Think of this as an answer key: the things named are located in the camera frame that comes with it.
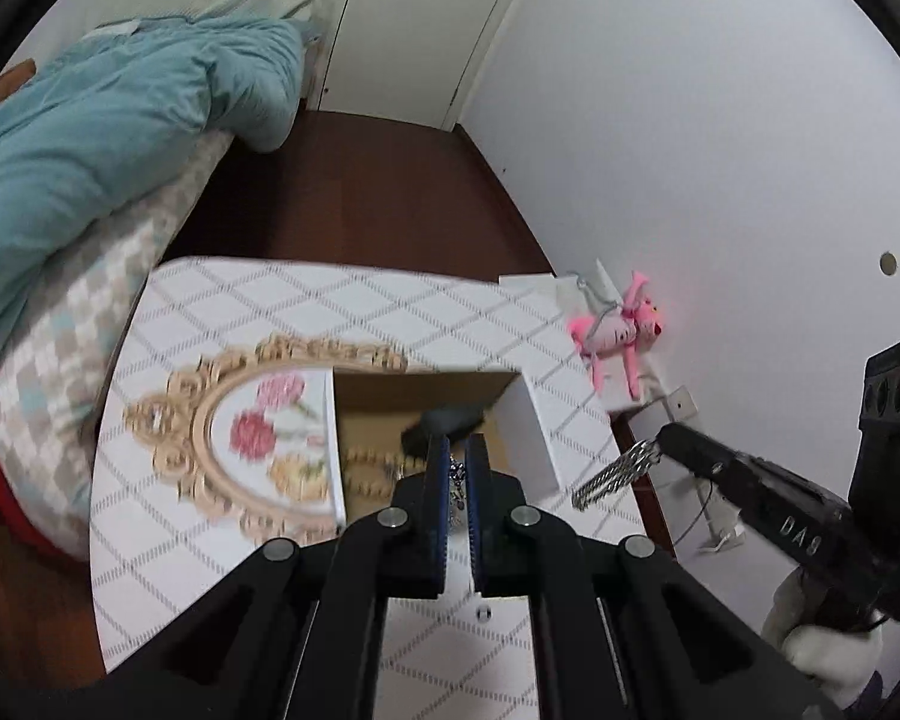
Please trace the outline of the black smartwatch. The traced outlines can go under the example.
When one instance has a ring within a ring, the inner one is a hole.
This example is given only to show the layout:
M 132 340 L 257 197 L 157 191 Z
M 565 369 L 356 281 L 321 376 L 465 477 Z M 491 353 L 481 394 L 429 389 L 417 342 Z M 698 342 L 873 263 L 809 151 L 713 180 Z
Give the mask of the black smartwatch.
M 401 450 L 407 457 L 425 458 L 432 440 L 447 439 L 458 444 L 484 424 L 482 403 L 437 406 L 419 416 L 401 433 Z

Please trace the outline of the white cardboard box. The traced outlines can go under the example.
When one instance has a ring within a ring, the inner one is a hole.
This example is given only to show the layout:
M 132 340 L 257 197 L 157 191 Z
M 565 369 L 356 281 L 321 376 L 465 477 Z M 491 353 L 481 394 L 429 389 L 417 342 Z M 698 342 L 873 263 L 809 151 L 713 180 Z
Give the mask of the white cardboard box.
M 489 463 L 541 502 L 559 491 L 553 441 L 532 381 L 517 371 L 334 372 L 331 403 L 349 522 L 390 504 L 400 479 L 424 472 L 429 450 L 450 442 L 455 475 L 479 434 Z

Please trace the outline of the white power strip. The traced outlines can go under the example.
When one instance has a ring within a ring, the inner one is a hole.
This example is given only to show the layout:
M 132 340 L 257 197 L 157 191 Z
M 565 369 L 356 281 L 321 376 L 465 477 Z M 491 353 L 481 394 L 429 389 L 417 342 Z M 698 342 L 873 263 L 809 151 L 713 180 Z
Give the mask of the white power strip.
M 688 500 L 690 484 L 694 484 L 699 500 L 699 509 L 679 528 L 674 549 L 685 551 L 686 556 L 715 556 L 735 550 L 745 541 L 745 530 L 740 514 L 717 486 L 725 476 L 727 462 L 713 448 L 715 442 L 704 434 L 699 408 L 686 385 L 679 385 L 667 396 L 667 410 L 678 427 L 674 444 L 678 457 L 674 461 L 683 470 L 673 486 L 676 500 Z

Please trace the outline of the pink panther plush toy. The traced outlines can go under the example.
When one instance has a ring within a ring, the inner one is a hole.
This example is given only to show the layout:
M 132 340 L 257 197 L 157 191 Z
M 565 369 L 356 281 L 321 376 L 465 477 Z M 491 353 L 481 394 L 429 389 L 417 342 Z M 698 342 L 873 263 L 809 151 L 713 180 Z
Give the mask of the pink panther plush toy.
M 632 401 L 642 398 L 639 380 L 639 356 L 665 330 L 662 312 L 652 298 L 645 294 L 649 278 L 634 270 L 631 284 L 622 299 L 601 314 L 575 317 L 569 322 L 569 335 L 575 351 L 589 365 L 590 377 L 597 392 L 603 390 L 605 374 L 603 362 L 617 356 L 622 361 Z

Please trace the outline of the checkered patterned pillow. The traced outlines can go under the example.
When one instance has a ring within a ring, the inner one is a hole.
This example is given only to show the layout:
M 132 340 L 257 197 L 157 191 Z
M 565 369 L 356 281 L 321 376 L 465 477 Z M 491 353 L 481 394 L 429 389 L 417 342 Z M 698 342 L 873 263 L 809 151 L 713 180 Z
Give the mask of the checkered patterned pillow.
M 175 179 L 56 252 L 2 348 L 0 472 L 23 520 L 76 561 L 89 557 L 98 422 L 126 328 L 232 140 L 199 137 Z

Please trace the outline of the teal duvet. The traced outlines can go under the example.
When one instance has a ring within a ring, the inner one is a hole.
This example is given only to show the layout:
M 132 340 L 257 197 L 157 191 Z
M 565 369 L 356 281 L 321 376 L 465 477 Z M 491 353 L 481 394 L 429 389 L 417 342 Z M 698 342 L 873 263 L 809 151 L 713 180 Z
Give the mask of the teal duvet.
M 269 16 L 144 20 L 80 39 L 0 104 L 0 351 L 46 261 L 175 179 L 206 132 L 284 143 L 310 34 Z

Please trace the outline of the white door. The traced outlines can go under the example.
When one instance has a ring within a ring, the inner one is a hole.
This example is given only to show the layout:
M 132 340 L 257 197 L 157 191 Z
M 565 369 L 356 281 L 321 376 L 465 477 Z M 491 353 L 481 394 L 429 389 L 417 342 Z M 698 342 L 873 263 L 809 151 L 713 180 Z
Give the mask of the white door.
M 318 109 L 450 128 L 510 0 L 343 0 Z

